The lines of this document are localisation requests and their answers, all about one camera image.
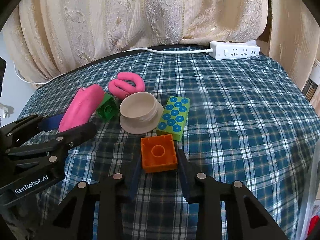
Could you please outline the green brick with blue dots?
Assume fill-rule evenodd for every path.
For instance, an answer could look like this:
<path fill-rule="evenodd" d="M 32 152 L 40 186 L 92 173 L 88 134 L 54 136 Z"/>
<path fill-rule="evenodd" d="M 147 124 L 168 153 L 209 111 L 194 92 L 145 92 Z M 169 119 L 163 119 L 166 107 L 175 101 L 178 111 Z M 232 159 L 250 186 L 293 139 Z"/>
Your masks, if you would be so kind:
<path fill-rule="evenodd" d="M 156 127 L 157 135 L 171 134 L 175 141 L 181 141 L 189 108 L 189 98 L 171 96 Z"/>

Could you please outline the blue plaid bedsheet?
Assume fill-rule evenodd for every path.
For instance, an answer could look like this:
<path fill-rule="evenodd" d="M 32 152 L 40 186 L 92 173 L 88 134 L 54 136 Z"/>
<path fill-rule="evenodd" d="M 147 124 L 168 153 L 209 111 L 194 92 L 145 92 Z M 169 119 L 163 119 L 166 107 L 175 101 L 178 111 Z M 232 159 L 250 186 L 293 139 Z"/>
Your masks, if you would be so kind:
<path fill-rule="evenodd" d="M 171 96 L 189 98 L 179 148 L 215 180 L 243 181 L 288 239 L 295 239 L 319 117 L 277 61 L 264 55 L 222 61 L 208 54 L 121 55 L 42 86 L 19 118 L 62 113 L 80 87 L 107 90 L 120 72 L 140 75 L 163 106 Z M 97 134 L 69 151 L 65 179 L 36 196 L 40 225 L 77 182 L 93 184 L 118 172 L 132 150 L 140 150 L 140 137 L 122 130 L 118 116 L 91 120 Z M 177 171 L 143 172 L 136 200 L 122 208 L 124 238 L 195 239 L 197 208 L 185 202 Z"/>

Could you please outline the white power strip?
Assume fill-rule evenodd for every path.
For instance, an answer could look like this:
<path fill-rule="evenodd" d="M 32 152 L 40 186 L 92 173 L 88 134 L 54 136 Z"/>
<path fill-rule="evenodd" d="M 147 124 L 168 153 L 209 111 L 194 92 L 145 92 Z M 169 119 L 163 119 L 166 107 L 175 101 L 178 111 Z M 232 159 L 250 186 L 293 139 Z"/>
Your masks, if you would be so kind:
<path fill-rule="evenodd" d="M 252 43 L 212 41 L 209 49 L 209 55 L 216 60 L 245 59 L 260 53 L 260 47 Z"/>

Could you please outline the red toy brick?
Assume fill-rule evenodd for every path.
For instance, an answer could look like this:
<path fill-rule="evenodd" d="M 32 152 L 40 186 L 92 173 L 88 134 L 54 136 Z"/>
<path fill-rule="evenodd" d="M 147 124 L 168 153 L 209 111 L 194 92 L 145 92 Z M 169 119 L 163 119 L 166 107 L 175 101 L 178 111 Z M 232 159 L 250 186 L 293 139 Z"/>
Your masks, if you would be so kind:
<path fill-rule="evenodd" d="M 309 228 L 308 228 L 308 234 L 307 236 L 310 235 L 310 233 L 312 232 L 312 230 L 315 228 L 316 224 L 318 223 L 319 221 L 319 215 L 315 215 L 311 218 L 310 220 L 310 225 L 309 225 Z"/>

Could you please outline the white plastic lid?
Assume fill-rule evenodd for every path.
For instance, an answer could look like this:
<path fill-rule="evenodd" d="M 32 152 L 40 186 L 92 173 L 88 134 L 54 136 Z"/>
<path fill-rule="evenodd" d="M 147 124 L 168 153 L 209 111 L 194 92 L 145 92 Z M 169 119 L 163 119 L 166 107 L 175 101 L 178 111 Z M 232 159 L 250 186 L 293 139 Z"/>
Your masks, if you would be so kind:
<path fill-rule="evenodd" d="M 130 134 L 144 134 L 155 129 L 164 108 L 156 98 L 147 92 L 128 96 L 120 104 L 120 126 Z"/>

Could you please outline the cream patterned curtain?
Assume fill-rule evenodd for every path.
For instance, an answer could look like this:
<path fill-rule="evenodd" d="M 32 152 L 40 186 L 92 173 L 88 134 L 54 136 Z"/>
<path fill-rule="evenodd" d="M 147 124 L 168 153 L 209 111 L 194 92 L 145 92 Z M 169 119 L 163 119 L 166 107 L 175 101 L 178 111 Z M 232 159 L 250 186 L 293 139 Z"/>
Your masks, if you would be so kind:
<path fill-rule="evenodd" d="M 122 50 L 248 42 L 302 88 L 319 57 L 319 25 L 301 0 L 22 0 L 2 33 L 15 66 L 43 82 Z"/>

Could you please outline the orange toy brick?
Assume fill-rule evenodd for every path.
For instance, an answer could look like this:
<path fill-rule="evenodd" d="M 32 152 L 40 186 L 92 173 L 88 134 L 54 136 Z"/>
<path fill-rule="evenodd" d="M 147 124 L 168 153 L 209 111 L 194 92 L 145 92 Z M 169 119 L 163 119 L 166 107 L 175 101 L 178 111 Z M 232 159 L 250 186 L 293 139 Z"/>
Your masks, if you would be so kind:
<path fill-rule="evenodd" d="M 146 173 L 175 170 L 177 156 L 171 134 L 145 137 L 140 140 L 142 167 Z"/>

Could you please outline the clear plastic bowl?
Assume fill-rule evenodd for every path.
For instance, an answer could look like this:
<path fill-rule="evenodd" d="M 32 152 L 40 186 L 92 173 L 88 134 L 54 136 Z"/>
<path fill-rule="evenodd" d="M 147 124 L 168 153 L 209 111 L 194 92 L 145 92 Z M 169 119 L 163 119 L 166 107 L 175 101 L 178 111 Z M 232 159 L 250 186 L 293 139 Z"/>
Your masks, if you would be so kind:
<path fill-rule="evenodd" d="M 295 239 L 306 239 L 314 202 L 319 188 L 319 140 L 313 153 L 311 165 L 306 175 Z"/>

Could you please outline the transparent green toy brick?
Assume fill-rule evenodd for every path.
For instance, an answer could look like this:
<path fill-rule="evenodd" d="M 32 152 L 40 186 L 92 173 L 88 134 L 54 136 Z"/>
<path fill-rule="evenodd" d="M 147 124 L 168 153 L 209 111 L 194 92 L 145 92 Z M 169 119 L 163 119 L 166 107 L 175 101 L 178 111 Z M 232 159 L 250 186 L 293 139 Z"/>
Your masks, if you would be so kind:
<path fill-rule="evenodd" d="M 103 100 L 96 109 L 99 118 L 105 122 L 110 121 L 119 113 L 119 108 L 114 100 L 114 97 L 108 93 L 104 94 Z"/>

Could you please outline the pink foam curler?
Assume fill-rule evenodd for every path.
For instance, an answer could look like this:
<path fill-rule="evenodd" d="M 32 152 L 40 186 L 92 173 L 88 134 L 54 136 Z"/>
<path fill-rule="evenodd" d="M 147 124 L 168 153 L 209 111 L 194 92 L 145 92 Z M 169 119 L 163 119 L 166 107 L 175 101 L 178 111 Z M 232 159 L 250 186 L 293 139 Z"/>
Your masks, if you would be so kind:
<path fill-rule="evenodd" d="M 104 94 L 103 88 L 97 84 L 81 87 L 63 115 L 59 131 L 64 132 L 87 123 L 102 102 Z"/>
<path fill-rule="evenodd" d="M 135 73 L 121 72 L 117 78 L 108 84 L 109 92 L 120 100 L 124 100 L 131 94 L 145 91 L 143 79 Z"/>

